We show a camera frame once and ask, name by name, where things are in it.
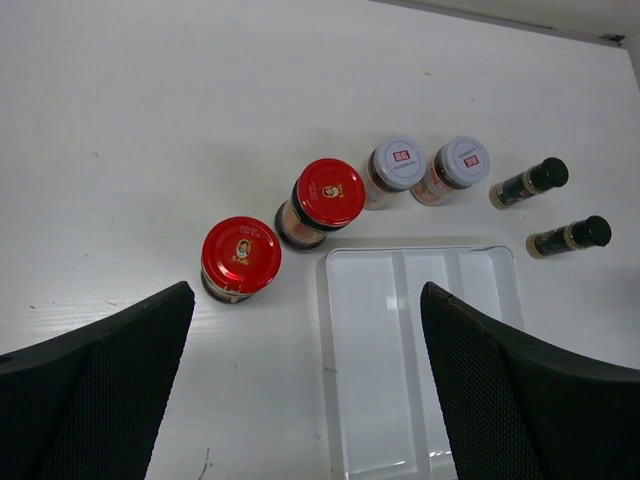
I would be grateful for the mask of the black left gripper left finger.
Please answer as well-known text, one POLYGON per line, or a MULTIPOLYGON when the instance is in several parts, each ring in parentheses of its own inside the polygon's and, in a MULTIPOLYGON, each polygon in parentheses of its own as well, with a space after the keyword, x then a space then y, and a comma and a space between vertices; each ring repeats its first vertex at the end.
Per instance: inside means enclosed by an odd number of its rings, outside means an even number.
POLYGON ((181 281, 2 355, 2 478, 144 478, 194 306, 181 281))

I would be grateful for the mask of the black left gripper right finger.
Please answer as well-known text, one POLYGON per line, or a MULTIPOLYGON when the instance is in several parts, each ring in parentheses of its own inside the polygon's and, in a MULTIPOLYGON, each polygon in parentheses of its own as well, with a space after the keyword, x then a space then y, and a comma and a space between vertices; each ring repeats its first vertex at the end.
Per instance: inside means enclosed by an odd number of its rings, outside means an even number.
POLYGON ((638 478, 638 370, 554 346, 433 282, 420 313, 458 478, 638 478))

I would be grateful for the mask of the black cap spice bottle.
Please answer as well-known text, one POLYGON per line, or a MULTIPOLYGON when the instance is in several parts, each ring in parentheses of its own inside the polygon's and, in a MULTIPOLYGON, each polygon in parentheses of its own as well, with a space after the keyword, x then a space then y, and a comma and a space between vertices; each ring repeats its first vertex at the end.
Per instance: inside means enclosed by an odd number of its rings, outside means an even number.
POLYGON ((506 209, 524 200, 563 187, 569 170, 563 160, 548 157, 541 163, 497 183, 489 190, 489 200, 497 209, 506 209))
POLYGON ((605 247, 611 238, 612 230, 608 221, 593 215, 553 230, 529 235, 525 246, 531 257, 544 259, 593 247, 605 247))

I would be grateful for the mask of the red lid chili jar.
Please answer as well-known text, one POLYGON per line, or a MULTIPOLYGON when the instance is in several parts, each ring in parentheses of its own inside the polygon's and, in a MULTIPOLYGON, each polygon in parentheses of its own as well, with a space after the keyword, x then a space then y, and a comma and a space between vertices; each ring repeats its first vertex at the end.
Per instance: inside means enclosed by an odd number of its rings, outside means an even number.
POLYGON ((217 223, 204 240, 201 280, 213 298, 235 304, 268 286, 281 262, 279 240, 268 225, 252 217, 230 217, 217 223))
POLYGON ((277 210, 276 232, 294 250, 313 250, 353 222, 365 200, 364 183, 351 165, 336 158, 315 160, 304 168, 277 210))

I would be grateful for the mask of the white lid spice jar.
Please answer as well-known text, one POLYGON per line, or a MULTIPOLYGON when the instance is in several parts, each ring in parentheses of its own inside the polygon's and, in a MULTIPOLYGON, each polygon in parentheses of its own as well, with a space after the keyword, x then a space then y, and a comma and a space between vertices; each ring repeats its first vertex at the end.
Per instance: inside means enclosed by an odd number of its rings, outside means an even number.
POLYGON ((457 136, 428 160, 424 176, 410 192, 421 204, 438 206, 484 180, 489 170, 484 145, 474 137, 457 136))
POLYGON ((386 137, 361 168, 365 186, 365 208, 380 210, 410 190, 423 177, 427 157, 420 145, 404 135, 386 137))

